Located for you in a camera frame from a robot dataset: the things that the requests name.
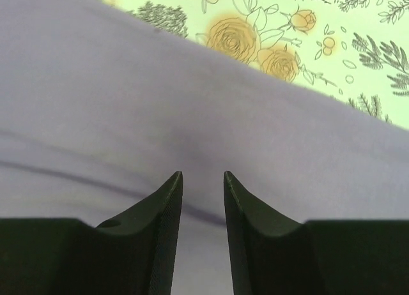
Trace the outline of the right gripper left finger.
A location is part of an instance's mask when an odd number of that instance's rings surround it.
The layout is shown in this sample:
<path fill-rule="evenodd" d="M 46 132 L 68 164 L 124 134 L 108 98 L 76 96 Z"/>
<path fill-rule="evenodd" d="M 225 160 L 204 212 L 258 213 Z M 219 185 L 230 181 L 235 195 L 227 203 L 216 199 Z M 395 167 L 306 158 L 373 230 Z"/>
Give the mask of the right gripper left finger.
<path fill-rule="evenodd" d="M 183 175 L 96 227 L 73 218 L 1 220 L 2 294 L 170 294 Z"/>

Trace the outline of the purple t shirt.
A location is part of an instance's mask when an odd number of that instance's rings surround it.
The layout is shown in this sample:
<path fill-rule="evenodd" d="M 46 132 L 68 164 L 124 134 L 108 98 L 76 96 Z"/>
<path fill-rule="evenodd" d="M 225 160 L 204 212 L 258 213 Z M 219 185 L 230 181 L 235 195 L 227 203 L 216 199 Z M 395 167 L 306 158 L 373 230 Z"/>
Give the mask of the purple t shirt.
<path fill-rule="evenodd" d="M 408 218 L 408 132 L 97 0 L 1 0 L 1 216 L 97 224 L 182 171 L 173 294 L 231 294 L 223 175 L 297 221 Z"/>

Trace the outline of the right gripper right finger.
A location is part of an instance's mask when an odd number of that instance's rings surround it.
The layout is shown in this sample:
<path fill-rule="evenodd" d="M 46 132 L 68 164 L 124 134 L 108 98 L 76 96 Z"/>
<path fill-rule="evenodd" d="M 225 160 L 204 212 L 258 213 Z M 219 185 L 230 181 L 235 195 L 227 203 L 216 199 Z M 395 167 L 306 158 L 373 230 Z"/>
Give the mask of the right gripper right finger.
<path fill-rule="evenodd" d="M 224 174 L 235 294 L 407 294 L 406 220 L 298 223 Z"/>

